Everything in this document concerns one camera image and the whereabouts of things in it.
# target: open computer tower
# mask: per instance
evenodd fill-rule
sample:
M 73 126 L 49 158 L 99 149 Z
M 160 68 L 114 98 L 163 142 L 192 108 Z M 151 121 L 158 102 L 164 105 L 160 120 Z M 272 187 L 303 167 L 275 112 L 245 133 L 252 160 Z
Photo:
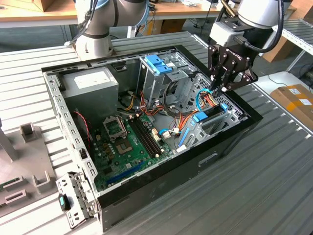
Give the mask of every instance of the open computer tower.
M 262 119 L 235 92 L 208 89 L 183 46 L 43 69 L 77 172 L 57 181 L 73 229 L 105 232 L 228 154 Z

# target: wooden table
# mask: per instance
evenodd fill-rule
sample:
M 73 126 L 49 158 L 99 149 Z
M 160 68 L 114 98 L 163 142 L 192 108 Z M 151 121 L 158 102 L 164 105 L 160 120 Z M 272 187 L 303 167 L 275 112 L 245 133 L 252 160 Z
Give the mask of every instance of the wooden table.
M 30 11 L 10 6 L 0 10 L 0 28 L 50 26 L 77 24 L 77 13 L 73 0 L 56 0 L 46 12 Z M 201 5 L 187 7 L 180 2 L 156 4 L 156 20 L 204 18 L 208 9 Z M 211 8 L 210 17 L 220 12 Z

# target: cardboard box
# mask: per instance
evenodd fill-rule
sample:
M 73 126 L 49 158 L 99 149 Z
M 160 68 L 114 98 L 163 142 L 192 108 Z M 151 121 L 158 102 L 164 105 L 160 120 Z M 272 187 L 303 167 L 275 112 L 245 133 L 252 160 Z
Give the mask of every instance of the cardboard box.
M 181 32 L 185 21 L 186 19 L 164 20 L 161 28 L 161 34 Z
M 270 96 L 313 130 L 313 94 L 300 84 L 279 87 Z
M 1 5 L 45 12 L 54 0 L 0 0 Z
M 155 21 L 148 21 L 147 27 L 143 32 L 144 36 L 156 35 L 160 34 L 163 20 L 155 20 Z

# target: capacitor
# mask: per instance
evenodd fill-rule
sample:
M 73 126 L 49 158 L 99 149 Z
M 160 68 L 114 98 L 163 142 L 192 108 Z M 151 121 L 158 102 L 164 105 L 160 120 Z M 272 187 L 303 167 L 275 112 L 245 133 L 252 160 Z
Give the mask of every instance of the capacitor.
M 114 155 L 113 155 L 112 153 L 110 153 L 110 154 L 108 155 L 108 158 L 109 158 L 110 160 L 112 160 L 112 159 L 114 159 Z

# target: ribbed metal table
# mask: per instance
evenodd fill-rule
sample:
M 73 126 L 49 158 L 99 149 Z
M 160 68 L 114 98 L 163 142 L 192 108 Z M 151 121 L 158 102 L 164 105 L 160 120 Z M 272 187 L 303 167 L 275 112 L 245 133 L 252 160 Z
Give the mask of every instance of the ribbed metal table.
M 205 43 L 188 32 L 113 42 L 117 52 L 184 45 L 207 63 Z M 78 61 L 51 47 L 0 54 L 3 130 L 40 126 L 57 177 L 76 170 L 54 117 L 41 67 Z M 113 227 L 110 235 L 265 235 L 313 230 L 313 139 L 255 86 L 238 94 L 264 116 L 253 132 L 207 171 Z M 0 234 L 100 234 L 92 219 L 71 231 L 57 194 L 0 218 Z

